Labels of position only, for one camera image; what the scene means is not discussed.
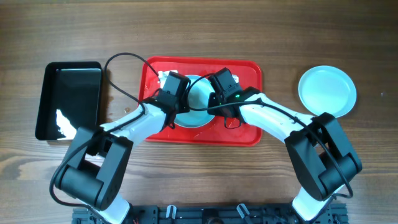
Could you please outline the light blue plate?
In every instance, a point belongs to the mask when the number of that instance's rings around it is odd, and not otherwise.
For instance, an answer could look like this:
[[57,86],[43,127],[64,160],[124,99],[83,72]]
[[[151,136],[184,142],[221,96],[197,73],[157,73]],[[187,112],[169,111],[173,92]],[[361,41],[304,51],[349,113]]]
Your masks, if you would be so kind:
[[301,76],[298,96],[311,113],[320,115],[327,112],[339,118],[354,108],[357,91],[352,79],[344,71],[320,65]]
[[[213,87],[210,82],[203,78],[190,89],[188,94],[188,104],[191,108],[207,108],[208,100]],[[184,128],[199,128],[209,123],[215,116],[208,114],[207,111],[193,111],[176,115],[175,124]]]

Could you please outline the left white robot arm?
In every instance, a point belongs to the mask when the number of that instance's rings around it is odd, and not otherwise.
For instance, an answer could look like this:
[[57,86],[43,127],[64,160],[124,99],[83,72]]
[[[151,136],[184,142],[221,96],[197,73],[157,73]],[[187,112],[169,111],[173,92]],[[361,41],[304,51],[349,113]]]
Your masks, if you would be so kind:
[[51,178],[50,195],[69,206],[54,190],[65,192],[104,223],[133,223],[131,204],[119,194],[133,146],[171,126],[187,110],[186,91],[160,90],[117,121],[79,128]]

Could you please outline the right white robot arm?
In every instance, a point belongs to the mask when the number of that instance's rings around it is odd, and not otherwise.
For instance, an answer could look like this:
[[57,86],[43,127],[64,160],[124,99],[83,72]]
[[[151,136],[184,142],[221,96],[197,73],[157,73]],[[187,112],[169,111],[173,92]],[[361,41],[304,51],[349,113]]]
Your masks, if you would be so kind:
[[298,113],[249,87],[230,94],[210,93],[209,114],[236,118],[283,142],[301,185],[292,201],[296,216],[313,222],[361,172],[362,163],[338,120],[329,113]]

